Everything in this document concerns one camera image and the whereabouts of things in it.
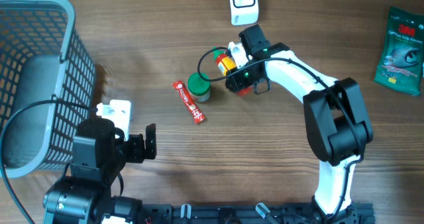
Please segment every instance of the red wrapper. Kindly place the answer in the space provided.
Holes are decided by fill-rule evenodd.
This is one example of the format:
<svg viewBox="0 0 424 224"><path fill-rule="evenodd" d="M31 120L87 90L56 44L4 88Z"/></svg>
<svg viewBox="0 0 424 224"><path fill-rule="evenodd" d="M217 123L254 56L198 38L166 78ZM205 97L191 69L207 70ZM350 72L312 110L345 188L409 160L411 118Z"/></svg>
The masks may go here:
<svg viewBox="0 0 424 224"><path fill-rule="evenodd" d="M191 115L193 115L194 123L198 124L204 121L206 119L205 115L200 111L193 99L190 97L184 83L182 81L176 81L172 84L172 87L178 91L188 111L190 111Z"/></svg>

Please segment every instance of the mesh basket wall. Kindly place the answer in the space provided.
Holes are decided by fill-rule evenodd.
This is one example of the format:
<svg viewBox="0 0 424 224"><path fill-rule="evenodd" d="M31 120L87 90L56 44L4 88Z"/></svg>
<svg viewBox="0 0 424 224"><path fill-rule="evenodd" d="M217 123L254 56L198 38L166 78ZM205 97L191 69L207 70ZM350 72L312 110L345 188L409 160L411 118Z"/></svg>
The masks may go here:
<svg viewBox="0 0 424 224"><path fill-rule="evenodd" d="M67 6L73 11L70 3ZM47 55L62 58L62 43L68 46L66 49L68 53L61 61L66 65L66 69L65 74L61 74L63 84L59 84L62 88L57 96L64 101L91 105L95 66L74 27L70 41L64 42L68 19L71 18L68 18L66 10L54 3L49 5L34 2L34 6L31 6L28 1L19 4L16 1L7 3L0 0L0 127L2 129L12 115L14 99L20 91L21 74L28 61L37 56ZM72 159L72 139L77 124L88 116L89 113L85 109L56 106L48 152L38 168L60 169ZM29 148L27 154L21 156L24 158L16 160L9 158L9 163L6 162L6 165L14 168L27 165L35 157L36 151ZM11 148L10 152L10 156L13 157L14 152L26 152L26 150Z"/></svg>

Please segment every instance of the wooden table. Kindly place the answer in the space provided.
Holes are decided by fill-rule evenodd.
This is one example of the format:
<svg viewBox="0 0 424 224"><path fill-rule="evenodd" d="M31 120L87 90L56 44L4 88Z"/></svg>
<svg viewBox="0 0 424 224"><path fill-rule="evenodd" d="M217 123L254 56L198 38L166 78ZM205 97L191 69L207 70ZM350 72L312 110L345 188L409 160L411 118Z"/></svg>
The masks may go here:
<svg viewBox="0 0 424 224"><path fill-rule="evenodd" d="M124 196L174 205L310 201L318 159L294 96L274 85L263 95L238 97L216 82L211 99L199 104L208 120L195 125L171 87L187 82L205 51L238 40L246 28L231 25L228 0L70 1L97 62L94 102L132 101L133 134L157 124L158 156L127 164ZM373 82L390 5L424 10L423 0L260 0L259 21L272 43L287 44L324 74L360 84L374 140L355 170L352 199L373 203L378 223L422 223L423 98ZM220 75L212 58L202 70ZM35 172L12 181L37 223L58 176ZM0 200L0 223L24 222L3 183Z"/></svg>

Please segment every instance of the gray basket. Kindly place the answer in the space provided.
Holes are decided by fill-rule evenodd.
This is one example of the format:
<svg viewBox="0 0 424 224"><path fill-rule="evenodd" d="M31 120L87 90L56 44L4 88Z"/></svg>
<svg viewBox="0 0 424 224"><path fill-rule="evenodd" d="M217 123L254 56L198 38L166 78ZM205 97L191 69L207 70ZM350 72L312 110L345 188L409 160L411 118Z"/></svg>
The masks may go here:
<svg viewBox="0 0 424 224"><path fill-rule="evenodd" d="M0 127L29 103L59 97L91 105L95 66L76 29L67 0L0 0ZM85 109L41 105L9 127L3 158L10 178L57 170L72 159Z"/></svg>

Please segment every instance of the small jar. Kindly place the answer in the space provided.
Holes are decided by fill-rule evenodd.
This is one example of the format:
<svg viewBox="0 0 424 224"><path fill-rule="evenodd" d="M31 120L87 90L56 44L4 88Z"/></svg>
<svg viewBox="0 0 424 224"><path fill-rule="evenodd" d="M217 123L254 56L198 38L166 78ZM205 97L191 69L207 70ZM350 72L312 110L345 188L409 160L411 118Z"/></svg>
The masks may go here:
<svg viewBox="0 0 424 224"><path fill-rule="evenodd" d="M211 83L201 79L197 72L188 78L187 87L190 97L196 102L207 101L211 96Z"/></svg>

